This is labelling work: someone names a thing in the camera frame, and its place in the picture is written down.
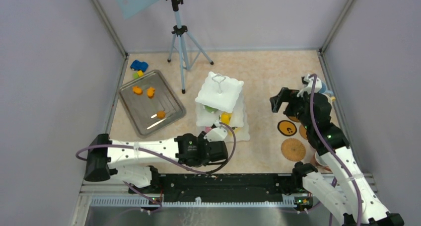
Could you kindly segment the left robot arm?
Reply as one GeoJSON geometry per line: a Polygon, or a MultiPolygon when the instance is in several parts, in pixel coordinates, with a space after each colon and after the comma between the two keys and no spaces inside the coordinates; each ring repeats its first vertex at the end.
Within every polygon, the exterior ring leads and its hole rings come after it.
{"type": "Polygon", "coordinates": [[[159,187],[155,163],[172,163],[197,173],[201,166],[223,165],[229,159],[222,138],[208,139],[203,134],[194,136],[191,133],[149,142],[124,142],[112,140],[108,134],[99,134],[84,150],[87,152],[85,181],[114,179],[131,183],[148,193],[159,187]]]}

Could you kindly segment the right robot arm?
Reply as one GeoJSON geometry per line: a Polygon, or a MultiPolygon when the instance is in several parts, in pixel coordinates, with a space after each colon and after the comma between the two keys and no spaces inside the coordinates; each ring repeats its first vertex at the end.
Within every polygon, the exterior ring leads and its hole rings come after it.
{"type": "Polygon", "coordinates": [[[330,168],[341,191],[322,179],[310,163],[298,162],[292,170],[291,186],[309,191],[342,226],[403,226],[404,220],[381,203],[359,169],[343,131],[331,121],[332,105],[320,93],[298,94],[283,87],[270,98],[272,112],[287,103],[284,115],[295,117],[306,129],[307,140],[330,168]]]}

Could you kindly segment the green swirl roll cake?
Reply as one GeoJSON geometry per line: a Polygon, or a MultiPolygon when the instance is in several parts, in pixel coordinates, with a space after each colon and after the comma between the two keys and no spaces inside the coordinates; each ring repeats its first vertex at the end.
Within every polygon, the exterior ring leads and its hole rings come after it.
{"type": "Polygon", "coordinates": [[[207,112],[211,113],[211,114],[214,114],[214,113],[216,113],[216,112],[218,111],[218,109],[217,109],[217,108],[213,108],[213,107],[210,107],[210,106],[208,106],[208,105],[204,105],[204,109],[205,109],[207,112]]]}

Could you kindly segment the yellow white cake toy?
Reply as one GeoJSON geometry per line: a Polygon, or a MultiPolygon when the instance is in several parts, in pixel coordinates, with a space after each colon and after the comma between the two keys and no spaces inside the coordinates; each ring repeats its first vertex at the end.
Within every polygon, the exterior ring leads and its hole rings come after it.
{"type": "MultiPolygon", "coordinates": [[[[232,127],[232,130],[234,131],[234,133],[237,133],[240,129],[241,129],[240,127],[232,127]]],[[[230,130],[228,131],[228,134],[232,136],[232,132],[230,130]]]]}

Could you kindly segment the yellow cake slice toy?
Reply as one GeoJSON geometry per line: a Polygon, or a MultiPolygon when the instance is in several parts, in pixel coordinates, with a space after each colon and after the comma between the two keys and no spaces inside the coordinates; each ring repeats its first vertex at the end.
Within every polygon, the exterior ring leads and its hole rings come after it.
{"type": "Polygon", "coordinates": [[[219,120],[227,125],[231,122],[232,113],[222,112],[219,116],[219,120]]]}

